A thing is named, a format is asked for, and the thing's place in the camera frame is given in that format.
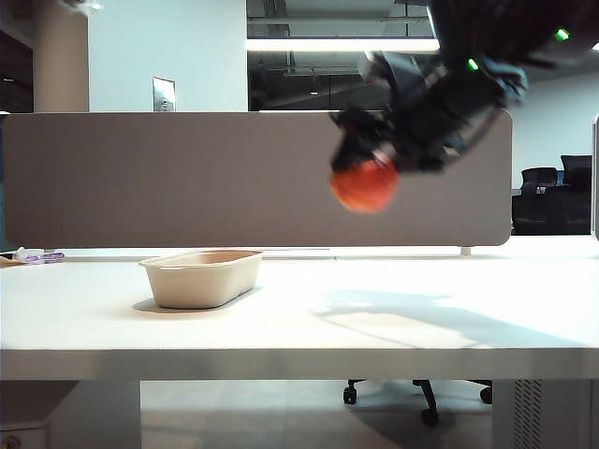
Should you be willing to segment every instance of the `paper pulp tray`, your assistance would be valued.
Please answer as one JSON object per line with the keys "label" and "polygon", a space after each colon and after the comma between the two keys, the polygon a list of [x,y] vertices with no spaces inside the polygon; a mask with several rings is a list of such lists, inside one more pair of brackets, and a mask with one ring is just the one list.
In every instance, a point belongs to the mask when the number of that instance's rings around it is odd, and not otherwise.
{"label": "paper pulp tray", "polygon": [[262,252],[196,251],[143,260],[153,299],[171,309],[222,306],[256,285]]}

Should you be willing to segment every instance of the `orange ball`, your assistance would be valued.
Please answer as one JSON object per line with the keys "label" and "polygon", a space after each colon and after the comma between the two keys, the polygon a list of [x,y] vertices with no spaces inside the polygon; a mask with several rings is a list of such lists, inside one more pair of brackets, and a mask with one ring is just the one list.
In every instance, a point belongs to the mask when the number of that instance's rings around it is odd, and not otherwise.
{"label": "orange ball", "polygon": [[339,202],[358,213],[377,213],[393,200],[399,177],[393,161],[384,152],[373,159],[333,172],[330,188]]}

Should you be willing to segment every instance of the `desk surface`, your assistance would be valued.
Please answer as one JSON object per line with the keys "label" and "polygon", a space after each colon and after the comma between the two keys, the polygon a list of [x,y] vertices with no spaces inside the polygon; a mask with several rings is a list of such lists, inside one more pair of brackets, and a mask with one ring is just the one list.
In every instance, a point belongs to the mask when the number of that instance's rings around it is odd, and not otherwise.
{"label": "desk surface", "polygon": [[256,288],[212,311],[157,308],[135,262],[4,268],[2,376],[599,378],[591,237],[366,251],[266,257]]}

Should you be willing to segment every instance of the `gray floor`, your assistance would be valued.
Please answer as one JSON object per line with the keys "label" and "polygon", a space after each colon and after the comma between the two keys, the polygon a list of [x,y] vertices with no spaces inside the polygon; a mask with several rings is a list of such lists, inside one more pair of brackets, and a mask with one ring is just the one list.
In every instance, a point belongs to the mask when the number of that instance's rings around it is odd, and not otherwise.
{"label": "gray floor", "polygon": [[144,382],[142,447],[490,448],[491,407],[480,387],[435,381],[440,423],[420,422],[411,382],[365,382],[358,404],[342,402],[343,381]]}

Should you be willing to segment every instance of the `desk divider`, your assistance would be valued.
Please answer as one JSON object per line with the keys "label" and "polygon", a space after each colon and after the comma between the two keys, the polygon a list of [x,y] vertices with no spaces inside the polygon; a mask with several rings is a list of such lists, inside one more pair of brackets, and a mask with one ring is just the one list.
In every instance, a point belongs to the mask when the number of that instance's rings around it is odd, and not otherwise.
{"label": "desk divider", "polygon": [[512,121],[443,174],[406,175],[392,207],[329,190],[327,113],[16,114],[4,123],[7,236],[41,248],[500,245]]}

